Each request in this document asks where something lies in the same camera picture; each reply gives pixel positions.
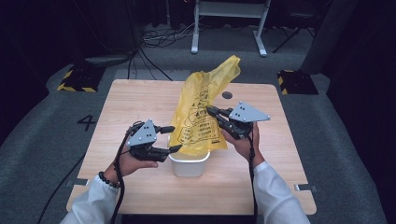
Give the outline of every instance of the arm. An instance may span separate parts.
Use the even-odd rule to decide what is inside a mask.
[[[120,156],[120,169],[122,176],[130,175],[140,168],[156,168],[155,161],[139,161],[129,153]],[[113,162],[107,167],[104,177],[115,186],[119,180],[114,170]],[[72,209],[62,220],[66,223],[107,223],[113,216],[116,207],[116,197],[119,190],[105,183],[97,175],[85,193],[79,195],[72,204]]]
[[[250,154],[250,143],[247,139],[235,140],[224,130],[224,138],[235,146],[236,151],[247,161]],[[254,122],[253,147],[255,157],[254,193],[259,210],[263,214],[264,223],[309,223],[300,202],[291,193],[282,177],[265,161],[259,150],[260,133],[257,122]]]

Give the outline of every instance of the number 4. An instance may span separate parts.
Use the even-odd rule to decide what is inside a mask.
[[[92,118],[93,118],[92,115],[88,115],[87,117],[85,117],[85,118],[79,120],[77,123],[79,123],[79,124],[81,124],[81,123],[82,123],[82,124],[86,124],[86,126],[85,126],[85,132],[87,132],[88,129],[90,128],[90,125],[93,124],[93,123],[96,123],[96,121],[92,121]]]

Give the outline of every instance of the person's left hand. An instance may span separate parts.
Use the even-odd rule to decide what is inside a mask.
[[[120,169],[122,176],[130,175],[140,168],[157,168],[158,163],[156,161],[140,161],[135,157],[131,156],[128,152],[128,147],[124,145],[120,155]],[[116,170],[114,169],[114,162],[108,166],[105,170],[105,178],[112,183],[119,182],[117,178]]]

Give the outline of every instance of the bracelet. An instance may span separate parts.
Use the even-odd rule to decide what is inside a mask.
[[[103,182],[105,182],[106,184],[108,184],[110,187],[113,187],[113,188],[115,188],[115,189],[119,189],[119,188],[120,188],[120,184],[119,184],[119,183],[114,184],[114,183],[110,182],[107,178],[105,178],[105,172],[101,171],[101,172],[99,172],[98,175],[99,175],[99,178],[100,178]]]

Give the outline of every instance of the yellow black striped marker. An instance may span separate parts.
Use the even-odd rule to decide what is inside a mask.
[[[64,76],[61,84],[58,86],[57,91],[97,92],[98,85],[105,70],[105,67],[95,67],[88,70],[75,69],[75,67],[71,67]]]

